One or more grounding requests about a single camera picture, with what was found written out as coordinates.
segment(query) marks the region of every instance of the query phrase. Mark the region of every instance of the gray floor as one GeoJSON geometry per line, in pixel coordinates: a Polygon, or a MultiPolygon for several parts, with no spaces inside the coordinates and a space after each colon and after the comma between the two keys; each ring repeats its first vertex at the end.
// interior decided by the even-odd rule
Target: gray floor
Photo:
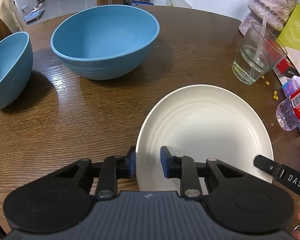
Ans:
{"type": "Polygon", "coordinates": [[[28,26],[61,16],[68,13],[80,12],[96,6],[95,0],[45,0],[43,3],[45,12],[42,17],[32,21],[28,26]]]}

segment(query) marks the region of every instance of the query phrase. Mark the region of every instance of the dining table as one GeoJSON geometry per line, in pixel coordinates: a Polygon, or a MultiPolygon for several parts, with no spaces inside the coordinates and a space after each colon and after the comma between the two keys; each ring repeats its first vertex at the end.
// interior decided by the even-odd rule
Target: dining table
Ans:
{"type": "MultiPolygon", "coordinates": [[[[158,19],[160,33],[140,66],[112,80],[80,77],[52,52],[53,31],[72,14],[25,30],[32,44],[33,70],[21,95],[0,110],[0,225],[7,233],[11,229],[2,205],[11,191],[84,157],[101,162],[127,154],[155,104],[187,85],[222,87],[245,100],[266,127],[274,160],[300,171],[300,134],[297,129],[284,131],[275,116],[285,99],[275,73],[246,85],[232,71],[243,39],[238,31],[241,22],[195,9],[140,7],[158,19]]],[[[119,179],[118,189],[139,190],[136,178],[119,179]]],[[[292,230],[299,223],[300,197],[286,190],[295,202],[288,228],[292,230]]]]}

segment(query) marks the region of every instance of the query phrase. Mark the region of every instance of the clear plastic cup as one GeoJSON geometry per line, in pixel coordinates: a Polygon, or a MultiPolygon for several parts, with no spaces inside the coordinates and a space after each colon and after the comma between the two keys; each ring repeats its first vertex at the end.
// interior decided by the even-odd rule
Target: clear plastic cup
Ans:
{"type": "Polygon", "coordinates": [[[286,48],[276,36],[266,29],[262,37],[262,25],[252,22],[240,44],[240,52],[232,63],[232,71],[243,83],[251,85],[286,55],[286,48]],[[261,50],[255,61],[258,44],[261,45],[261,50]]]}

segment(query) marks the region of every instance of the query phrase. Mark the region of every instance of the bowl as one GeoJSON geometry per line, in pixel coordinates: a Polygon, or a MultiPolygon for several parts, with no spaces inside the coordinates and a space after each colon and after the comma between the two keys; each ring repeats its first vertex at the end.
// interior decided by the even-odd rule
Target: bowl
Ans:
{"type": "Polygon", "coordinates": [[[0,41],[0,109],[10,105],[23,91],[32,65],[28,33],[14,33],[0,41]]]}
{"type": "Polygon", "coordinates": [[[74,73],[117,78],[139,66],[159,34],[157,19],[137,7],[104,5],[72,15],[53,32],[53,52],[74,73]]]}

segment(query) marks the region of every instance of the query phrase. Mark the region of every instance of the plate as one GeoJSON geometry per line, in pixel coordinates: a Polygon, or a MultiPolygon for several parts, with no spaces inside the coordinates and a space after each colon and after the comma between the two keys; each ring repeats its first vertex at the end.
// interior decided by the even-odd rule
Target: plate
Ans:
{"type": "MultiPolygon", "coordinates": [[[[211,85],[191,85],[161,99],[146,117],[136,146],[141,191],[180,190],[179,179],[166,179],[160,147],[196,162],[217,158],[269,183],[272,177],[253,166],[261,154],[273,160],[269,135],[257,113],[236,94],[211,85]]],[[[207,194],[204,178],[200,178],[207,194]]]]}

